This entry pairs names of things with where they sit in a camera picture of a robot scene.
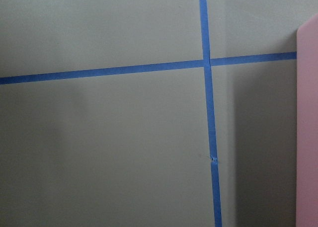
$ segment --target pink panel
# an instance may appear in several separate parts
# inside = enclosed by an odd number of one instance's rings
[[[318,14],[297,32],[297,227],[318,227]]]

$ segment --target painted wall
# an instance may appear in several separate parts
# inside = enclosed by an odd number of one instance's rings
[[[318,11],[207,2],[213,59],[294,52]],[[199,0],[0,7],[1,77],[203,59]],[[212,71],[223,226],[295,226],[296,61]],[[202,68],[6,84],[0,98],[0,225],[214,226]]]

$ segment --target vertical tape strip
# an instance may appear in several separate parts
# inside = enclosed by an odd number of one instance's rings
[[[203,63],[204,63],[205,95],[206,95],[206,103],[207,103],[209,145],[210,145],[210,158],[211,158],[214,220],[215,220],[215,227],[222,227],[218,154],[217,154],[214,104],[213,104],[212,69],[210,64],[210,38],[209,38],[207,0],[200,0],[200,19],[201,19],[202,50],[203,50]]]

